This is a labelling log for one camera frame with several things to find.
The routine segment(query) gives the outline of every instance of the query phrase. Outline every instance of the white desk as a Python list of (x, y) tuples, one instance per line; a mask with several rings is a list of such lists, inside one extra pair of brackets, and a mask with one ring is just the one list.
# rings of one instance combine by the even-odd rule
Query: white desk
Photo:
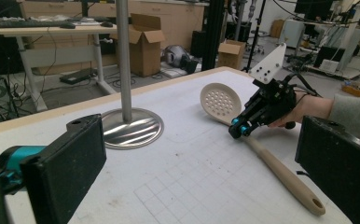
[[(116, 32), (116, 25), (112, 28), (102, 26), (77, 26), (76, 29), (63, 29), (59, 27), (0, 28), (0, 35), (17, 38), (23, 68), (28, 77), (29, 92), (31, 93), (37, 111), (47, 110), (47, 106), (40, 91), (35, 85), (32, 67), (48, 66), (52, 65), (53, 62), (55, 62), (55, 64), (64, 64), (96, 60), (98, 68), (98, 85), (108, 94), (115, 93), (115, 91), (104, 81), (99, 34), (113, 34)], [(93, 45), (73, 48), (25, 49), (22, 38), (34, 35), (93, 35), (94, 43)]]
[[(230, 86), (243, 102), (256, 91), (251, 78), (230, 68), (132, 90), (133, 106), (158, 114), (164, 132), (146, 147), (108, 149), (103, 170), (69, 223), (351, 223), (302, 175), (325, 206), (325, 215), (313, 215), (244, 142), (232, 139), (228, 127), (206, 115), (200, 93), (213, 82)], [(12, 146), (48, 145), (65, 132), (67, 122), (120, 105), (117, 93), (2, 122), (0, 153)], [(299, 126), (253, 132), (294, 172), (301, 170), (294, 162), (298, 134)], [(7, 200), (15, 223), (35, 222), (26, 192)]]

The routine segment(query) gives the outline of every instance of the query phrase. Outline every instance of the slotted spoon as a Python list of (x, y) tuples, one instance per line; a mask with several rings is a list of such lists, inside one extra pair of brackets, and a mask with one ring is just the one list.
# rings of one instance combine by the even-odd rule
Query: slotted spoon
[[(201, 91), (201, 105), (211, 117), (230, 125), (242, 111), (242, 102), (238, 94), (230, 87), (221, 83), (211, 83)], [(325, 207), (317, 196), (284, 164), (274, 157), (266, 148), (251, 136), (242, 136), (257, 156), (263, 160), (269, 168), (282, 181), (287, 189), (313, 214), (316, 216), (325, 213)]]

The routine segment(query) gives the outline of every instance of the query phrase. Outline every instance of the floor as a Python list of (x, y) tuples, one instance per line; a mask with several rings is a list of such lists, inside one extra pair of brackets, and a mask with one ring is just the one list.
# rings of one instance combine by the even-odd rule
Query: floor
[[(262, 59), (264, 59), (270, 52), (276, 48), (277, 39), (271, 37), (260, 37), (258, 39), (258, 44), (263, 47), (263, 50), (257, 52), (251, 61), (251, 67), (256, 65)], [(286, 50), (287, 55), (294, 54), (293, 49)], [(243, 55), (242, 64), (245, 67), (249, 60), (250, 52), (246, 51)], [(151, 77), (138, 77), (136, 75), (131, 76), (131, 88), (135, 89), (152, 83), (157, 83), (172, 78), (177, 78), (180, 76), (186, 76), (186, 72), (180, 69), (171, 68), (169, 65), (163, 63), (161, 72), (151, 76)], [(290, 65), (284, 60), (284, 67)], [(286, 69), (281, 69), (275, 79), (283, 79), (285, 76), (289, 75), (291, 71)], [(50, 75), (50, 76), (35, 76), (37, 80), (38, 88), (43, 92), (42, 96), (45, 99), (48, 109), (54, 109), (61, 106), (72, 105), (75, 103), (91, 100), (104, 96), (104, 93), (98, 88), (94, 78), (89, 80), (81, 81), (75, 85), (69, 85), (63, 82), (60, 82), (59, 77), (66, 74), (59, 75)], [(307, 71), (302, 73), (303, 77), (308, 81), (308, 83), (320, 93), (320, 95), (333, 98), (336, 93), (347, 94), (346, 92), (341, 91), (341, 85), (343, 84), (343, 78), (328, 76), (327, 74), (316, 74), (313, 71)], [(16, 106), (20, 117), (28, 116), (30, 114), (36, 113), (34, 103), (32, 99), (28, 96), (27, 92), (23, 92), (23, 83), (25, 79), (24, 73), (15, 74), (10, 77), (10, 86), (17, 86), (16, 94), (20, 97), (16, 98)], [(105, 81), (112, 86), (116, 91), (120, 92), (120, 76), (118, 68), (114, 66), (107, 66), (104, 68), (104, 79)], [(292, 81), (294, 83), (299, 83), (300, 81), (297, 78), (294, 78)]]

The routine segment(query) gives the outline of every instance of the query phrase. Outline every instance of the black tripod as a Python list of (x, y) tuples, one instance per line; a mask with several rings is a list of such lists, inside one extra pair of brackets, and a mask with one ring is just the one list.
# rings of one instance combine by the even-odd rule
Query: black tripod
[[(255, 31), (255, 36), (254, 36), (254, 38), (253, 38), (252, 48), (251, 48), (251, 50), (250, 50), (249, 61), (247, 62), (247, 67), (244, 67), (244, 68), (242, 69), (242, 71), (249, 72), (249, 70), (250, 70), (250, 63), (252, 62), (253, 53), (254, 53), (254, 50), (255, 50), (255, 48), (256, 48), (256, 42), (257, 42), (257, 40), (258, 40), (259, 26), (260, 26), (260, 24), (261, 24), (262, 13), (264, 12), (265, 2), (266, 2), (266, 0), (263, 0), (263, 1), (262, 1), (261, 10), (259, 11), (259, 17), (258, 17), (258, 19), (256, 19), (256, 31)], [(250, 10), (251, 10), (251, 11), (250, 11), (250, 14), (253, 13), (253, 12), (252, 12), (252, 10), (254, 10), (253, 7), (254, 7), (254, 6), (253, 6), (253, 4), (252, 4), (252, 6), (250, 7)]]

